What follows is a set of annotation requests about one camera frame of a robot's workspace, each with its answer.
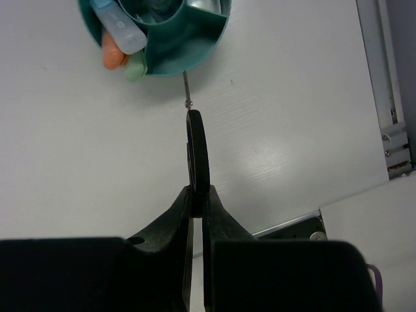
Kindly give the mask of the black handled scissors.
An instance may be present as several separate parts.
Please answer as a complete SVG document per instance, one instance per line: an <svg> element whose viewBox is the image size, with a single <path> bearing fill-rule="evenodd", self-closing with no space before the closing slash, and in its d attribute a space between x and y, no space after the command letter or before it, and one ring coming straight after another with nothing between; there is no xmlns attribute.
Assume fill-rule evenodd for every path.
<svg viewBox="0 0 416 312"><path fill-rule="evenodd" d="M187 109L187 162L191 192L191 215L201 218L211 186L209 158L201 112L193 109L187 72L183 72Z"/></svg>

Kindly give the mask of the orange highlighter marker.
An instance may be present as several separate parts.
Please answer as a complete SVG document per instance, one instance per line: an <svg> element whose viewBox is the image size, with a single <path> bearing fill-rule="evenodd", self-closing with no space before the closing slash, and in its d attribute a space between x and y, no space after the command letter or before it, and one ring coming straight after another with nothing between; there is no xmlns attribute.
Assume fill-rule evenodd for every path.
<svg viewBox="0 0 416 312"><path fill-rule="evenodd" d="M127 55L120 50L108 31L102 34L101 52L103 65L108 70L115 70L127 62Z"/></svg>

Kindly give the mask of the clear bottle blue cap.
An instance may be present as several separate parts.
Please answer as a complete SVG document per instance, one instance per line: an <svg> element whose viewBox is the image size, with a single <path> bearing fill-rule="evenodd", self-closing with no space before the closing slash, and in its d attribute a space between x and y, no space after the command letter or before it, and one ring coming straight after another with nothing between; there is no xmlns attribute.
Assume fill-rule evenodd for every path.
<svg viewBox="0 0 416 312"><path fill-rule="evenodd" d="M171 18L182 5L177 0L146 0L138 5L135 18L147 24L161 23Z"/></svg>

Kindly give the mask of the blue highlighter marker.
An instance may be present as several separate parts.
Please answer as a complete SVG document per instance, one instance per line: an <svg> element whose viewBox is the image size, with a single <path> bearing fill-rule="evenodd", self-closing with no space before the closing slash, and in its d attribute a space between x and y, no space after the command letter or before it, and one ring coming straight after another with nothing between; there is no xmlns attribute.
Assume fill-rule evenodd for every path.
<svg viewBox="0 0 416 312"><path fill-rule="evenodd" d="M115 1L95 0L90 6L121 52L132 55L147 46L146 35Z"/></svg>

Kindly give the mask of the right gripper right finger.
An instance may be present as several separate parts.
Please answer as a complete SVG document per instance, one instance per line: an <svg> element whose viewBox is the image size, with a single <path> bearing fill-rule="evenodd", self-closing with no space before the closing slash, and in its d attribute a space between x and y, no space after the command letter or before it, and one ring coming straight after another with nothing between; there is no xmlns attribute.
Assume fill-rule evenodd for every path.
<svg viewBox="0 0 416 312"><path fill-rule="evenodd" d="M207 311L381 311L364 258L336 240L259 240L215 188L203 208Z"/></svg>

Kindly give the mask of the green highlighter marker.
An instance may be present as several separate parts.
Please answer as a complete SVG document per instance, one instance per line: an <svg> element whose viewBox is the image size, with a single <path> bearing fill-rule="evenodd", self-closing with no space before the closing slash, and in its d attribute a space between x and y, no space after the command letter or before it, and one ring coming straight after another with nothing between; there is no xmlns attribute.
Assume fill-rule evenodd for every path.
<svg viewBox="0 0 416 312"><path fill-rule="evenodd" d="M148 66L143 51L129 55L124 65L125 77L130 82L135 82L147 74Z"/></svg>

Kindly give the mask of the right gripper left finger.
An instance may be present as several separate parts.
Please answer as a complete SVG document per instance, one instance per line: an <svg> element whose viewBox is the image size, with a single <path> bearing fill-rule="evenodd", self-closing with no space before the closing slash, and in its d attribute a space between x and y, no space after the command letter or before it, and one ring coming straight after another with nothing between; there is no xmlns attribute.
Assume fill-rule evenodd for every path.
<svg viewBox="0 0 416 312"><path fill-rule="evenodd" d="M188 311L190 189L128 239L1 241L2 311Z"/></svg>

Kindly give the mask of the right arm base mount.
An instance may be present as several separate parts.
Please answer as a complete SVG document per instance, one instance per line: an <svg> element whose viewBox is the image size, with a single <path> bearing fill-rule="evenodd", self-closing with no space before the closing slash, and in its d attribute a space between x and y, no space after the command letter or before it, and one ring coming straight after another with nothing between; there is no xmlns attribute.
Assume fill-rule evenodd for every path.
<svg viewBox="0 0 416 312"><path fill-rule="evenodd" d="M328 240L319 210L257 232L254 237L261 240Z"/></svg>

